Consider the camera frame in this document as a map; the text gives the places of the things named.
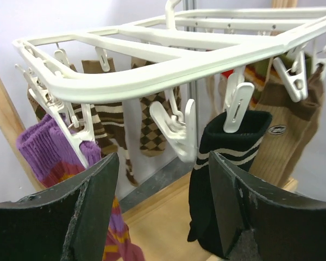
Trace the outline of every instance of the wooden post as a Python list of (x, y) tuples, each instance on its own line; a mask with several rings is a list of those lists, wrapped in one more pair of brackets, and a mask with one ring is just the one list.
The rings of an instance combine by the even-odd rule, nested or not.
[(0, 129), (11, 149), (26, 172), (30, 182), (37, 191), (45, 187), (35, 178), (30, 166), (16, 148), (16, 139), (25, 130), (24, 125), (14, 107), (6, 88), (0, 79)]

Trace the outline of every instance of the wooden base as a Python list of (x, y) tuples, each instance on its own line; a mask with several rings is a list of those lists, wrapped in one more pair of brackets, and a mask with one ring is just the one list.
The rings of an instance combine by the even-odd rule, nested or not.
[[(190, 173), (186, 174), (123, 214), (132, 242), (142, 248), (146, 260), (222, 260), (203, 250), (196, 241), (187, 242), (191, 221), (190, 176)], [(290, 178), (284, 189), (294, 192), (297, 184), (297, 180)]]

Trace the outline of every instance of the logo on sock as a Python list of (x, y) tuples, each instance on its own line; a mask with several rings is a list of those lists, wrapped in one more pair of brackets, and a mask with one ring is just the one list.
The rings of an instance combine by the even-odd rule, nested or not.
[(282, 135), (285, 131), (285, 125), (276, 125), (268, 129), (268, 132), (272, 135)]

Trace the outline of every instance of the white wall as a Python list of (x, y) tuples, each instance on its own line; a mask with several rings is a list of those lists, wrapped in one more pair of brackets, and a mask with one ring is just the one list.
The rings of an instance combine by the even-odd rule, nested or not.
[[(268, 0), (252, 0), (252, 1), (209, 1), (197, 0), (198, 8), (264, 8), (271, 7), (271, 2)], [(299, 0), (299, 7), (314, 7), (326, 6), (326, 0)], [(323, 47), (324, 37), (319, 40), (320, 48)], [(205, 86), (204, 80), (198, 81), (199, 92), (199, 114), (200, 125), (199, 133), (203, 133), (206, 126), (210, 112), (210, 102)], [(318, 133), (313, 140), (307, 145), (300, 161), (296, 165), (293, 177), (298, 179), (298, 192), (319, 200), (326, 201), (326, 95), (321, 115), (321, 125)]]
[[(166, 0), (3, 0), (0, 1), (0, 77), (26, 127), (36, 123), (33, 110), (27, 100), (27, 83), (15, 70), (15, 63), (24, 65), (13, 49), (11, 42), (16, 38), (94, 28), (127, 23), (164, 14)], [(180, 4), (176, 10), (182, 10)], [(71, 62), (81, 71), (82, 59), (96, 59), (91, 47), (75, 43), (61, 43)], [(44, 47), (54, 51), (55, 46)], [(117, 70), (130, 69), (130, 58), (109, 52), (114, 57)], [(126, 129), (130, 140), (129, 151), (134, 172), (139, 182), (144, 181), (156, 170), (167, 164), (174, 153), (167, 146), (165, 153), (148, 159), (139, 151), (141, 110), (139, 100), (124, 104)], [(125, 177), (123, 160), (118, 179), (117, 194), (123, 197), (133, 187)], [(34, 188), (25, 176), (0, 131), (0, 201), (18, 200), (31, 194)]]

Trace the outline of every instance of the black sock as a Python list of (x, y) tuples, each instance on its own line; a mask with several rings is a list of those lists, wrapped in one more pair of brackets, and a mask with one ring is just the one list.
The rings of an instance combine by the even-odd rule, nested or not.
[(236, 133), (224, 132), (225, 119), (226, 113), (222, 113), (206, 125), (189, 189), (192, 221), (187, 240), (198, 239), (202, 248), (219, 257), (223, 253), (210, 186), (209, 152), (217, 151), (234, 165), (249, 171), (272, 116), (265, 111), (249, 110)]

